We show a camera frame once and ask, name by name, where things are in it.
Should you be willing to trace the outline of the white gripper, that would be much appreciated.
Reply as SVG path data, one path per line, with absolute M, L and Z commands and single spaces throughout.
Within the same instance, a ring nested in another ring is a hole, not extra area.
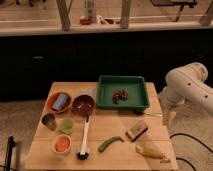
M 161 100 L 160 103 L 163 112 L 163 124 L 168 126 L 176 116 L 176 105 L 165 100 Z

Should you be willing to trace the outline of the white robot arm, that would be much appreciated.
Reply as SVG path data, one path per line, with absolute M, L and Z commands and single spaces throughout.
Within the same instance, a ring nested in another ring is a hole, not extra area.
M 169 125 L 174 119 L 175 108 L 190 100 L 213 115 L 213 88 L 205 84 L 207 68 L 193 62 L 170 70 L 166 76 L 166 86 L 158 94 L 163 112 L 163 124 Z

